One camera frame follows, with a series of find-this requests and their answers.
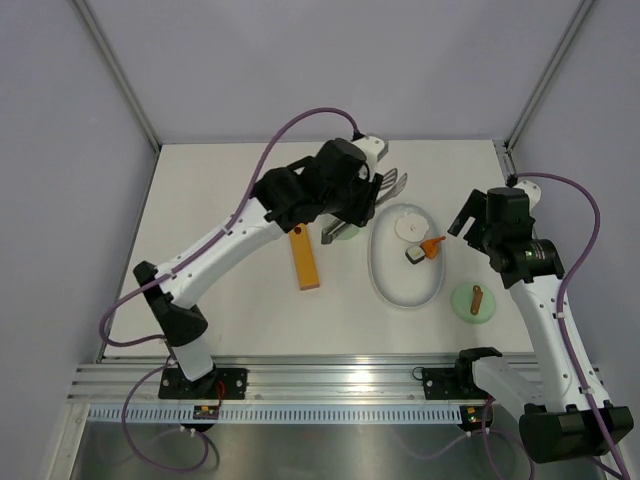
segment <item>orange wooden block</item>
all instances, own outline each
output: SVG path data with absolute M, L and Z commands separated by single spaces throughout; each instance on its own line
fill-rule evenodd
M 311 250 L 311 241 L 306 225 L 300 224 L 289 232 L 293 261 L 298 273 L 300 290 L 310 290 L 320 286 L 316 261 Z

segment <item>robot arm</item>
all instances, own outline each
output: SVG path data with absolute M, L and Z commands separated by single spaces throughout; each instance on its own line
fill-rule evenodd
M 461 352 L 458 378 L 488 392 L 519 421 L 522 442 L 537 463 L 600 456 L 608 447 L 580 386 L 555 313 L 564 269 L 553 243 L 533 238 L 535 220 L 529 211 L 539 200 L 540 190 L 532 185 L 494 188 L 486 195 L 474 190 L 449 233 L 459 235 L 469 218 L 474 218 L 464 239 L 489 256 L 491 267 L 501 275 L 522 313 L 543 388 L 512 370 L 494 349 L 475 355 L 473 350 Z M 580 368 L 591 380 L 589 393 L 617 443 L 633 428 L 629 409 L 614 407 L 596 377 L 566 296 L 564 315 Z
M 168 262 L 157 266 L 142 262 L 134 268 L 141 286 L 171 275 L 144 295 L 188 380 L 198 380 L 214 368 L 202 339 L 207 321 L 197 307 L 200 297 L 245 257 L 300 223 L 330 213 L 365 226 L 373 217 L 382 181 L 376 167 L 387 151 L 387 143 L 373 136 L 326 142 L 315 157 L 267 171 L 229 230 L 227 219 Z M 180 262 L 221 230 L 225 235 L 212 248 L 174 274 Z

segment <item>white table surface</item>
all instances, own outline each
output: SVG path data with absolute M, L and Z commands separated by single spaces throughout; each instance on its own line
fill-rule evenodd
M 266 169 L 315 155 L 320 143 L 282 143 Z M 237 206 L 264 144 L 166 145 L 138 232 L 128 272 L 142 260 L 163 261 L 218 225 Z M 394 141 L 380 171 L 409 173 L 404 192 L 392 203 L 414 203 L 446 232 L 473 188 L 503 184 L 488 140 Z M 320 244 L 331 218 L 309 225 L 321 287 L 300 292 L 285 236 L 246 258 L 198 303 L 209 321 L 206 342 L 213 355 L 451 353 L 493 346 L 504 353 L 532 352 L 522 316 L 503 289 L 488 258 L 461 238 L 448 238 L 444 284 L 426 306 L 404 310 L 374 291 L 367 266 L 373 221 L 355 238 Z M 469 325 L 453 313 L 449 298 L 462 282 L 480 282 L 496 297 L 486 324 Z M 124 292 L 137 286 L 133 274 Z M 111 330 L 115 340 L 159 333 L 142 296 L 121 307 Z M 164 355 L 158 342 L 105 356 Z

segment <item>wooden peg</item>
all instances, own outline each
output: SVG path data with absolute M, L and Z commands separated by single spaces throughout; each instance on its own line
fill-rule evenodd
M 480 311 L 480 304 L 482 303 L 482 289 L 480 285 L 473 286 L 473 300 L 471 301 L 471 315 L 477 315 Z

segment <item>green round dish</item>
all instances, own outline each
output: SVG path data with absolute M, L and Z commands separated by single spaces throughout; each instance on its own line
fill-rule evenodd
M 473 300 L 473 287 L 479 285 L 482 289 L 482 303 L 478 315 L 471 313 L 471 301 Z M 451 294 L 451 308 L 461 320 L 473 325 L 487 323 L 496 311 L 496 299 L 485 285 L 481 283 L 467 282 L 458 285 Z

